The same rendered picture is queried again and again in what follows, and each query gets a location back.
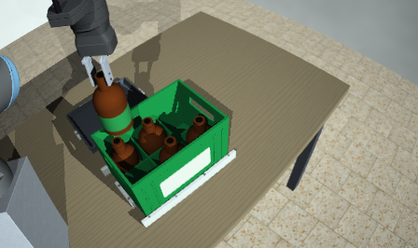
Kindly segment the green plastic crate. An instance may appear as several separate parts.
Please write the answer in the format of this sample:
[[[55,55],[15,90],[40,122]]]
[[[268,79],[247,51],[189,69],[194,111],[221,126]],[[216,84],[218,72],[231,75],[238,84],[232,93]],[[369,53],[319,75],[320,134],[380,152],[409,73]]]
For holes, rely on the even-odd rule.
[[[190,98],[212,114],[214,120]],[[229,117],[180,79],[140,102],[131,111],[133,126],[118,137],[136,148],[141,162],[123,174],[110,158],[112,139],[117,136],[109,135],[105,130],[101,151],[109,171],[118,178],[129,196],[131,193],[132,200],[144,214],[153,213],[228,154]],[[212,128],[187,145],[187,132],[196,116],[203,116]],[[148,156],[139,145],[138,134],[145,117],[151,117],[154,124],[165,130],[167,137],[173,136],[184,146],[162,164],[159,162],[162,147]]]

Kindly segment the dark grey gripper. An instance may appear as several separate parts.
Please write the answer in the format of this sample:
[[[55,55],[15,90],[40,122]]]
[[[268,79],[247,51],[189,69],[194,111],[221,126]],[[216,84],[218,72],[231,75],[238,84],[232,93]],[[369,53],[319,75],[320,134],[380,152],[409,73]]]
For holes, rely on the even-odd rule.
[[[51,1],[52,5],[47,13],[50,27],[70,25],[76,36],[78,55],[84,57],[81,62],[85,64],[92,86],[97,85],[94,78],[97,72],[91,56],[101,56],[99,63],[103,69],[104,80],[107,86],[111,86],[114,78],[107,58],[115,51],[118,40],[109,22],[106,0]]]

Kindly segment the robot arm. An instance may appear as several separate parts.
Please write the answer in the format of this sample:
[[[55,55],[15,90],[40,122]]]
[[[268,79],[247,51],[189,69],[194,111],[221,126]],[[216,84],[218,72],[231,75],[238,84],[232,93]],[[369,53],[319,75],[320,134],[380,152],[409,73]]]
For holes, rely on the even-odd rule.
[[[9,108],[20,92],[20,77],[11,59],[0,55],[0,114]],[[0,198],[7,192],[13,173],[0,158]]]

